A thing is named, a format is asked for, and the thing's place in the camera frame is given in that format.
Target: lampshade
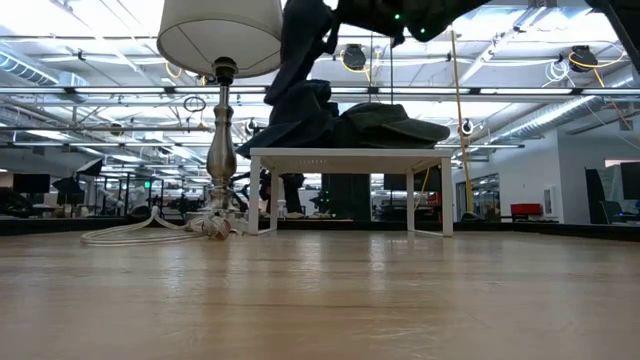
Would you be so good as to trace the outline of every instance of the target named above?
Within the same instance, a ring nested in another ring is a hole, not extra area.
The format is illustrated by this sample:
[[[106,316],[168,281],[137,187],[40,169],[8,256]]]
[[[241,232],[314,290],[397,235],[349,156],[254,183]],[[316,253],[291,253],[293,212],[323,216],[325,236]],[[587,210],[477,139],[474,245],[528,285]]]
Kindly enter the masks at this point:
[[[199,74],[228,57],[237,78],[253,77],[280,66],[281,29],[280,0],[165,0],[158,50]]]

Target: wooden floor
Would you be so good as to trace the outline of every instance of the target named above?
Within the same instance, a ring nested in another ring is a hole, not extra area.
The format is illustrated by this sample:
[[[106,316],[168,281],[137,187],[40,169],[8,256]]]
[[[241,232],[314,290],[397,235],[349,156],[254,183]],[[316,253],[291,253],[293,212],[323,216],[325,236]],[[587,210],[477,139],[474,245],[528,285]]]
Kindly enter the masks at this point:
[[[640,359],[640,244],[0,238],[0,359]]]

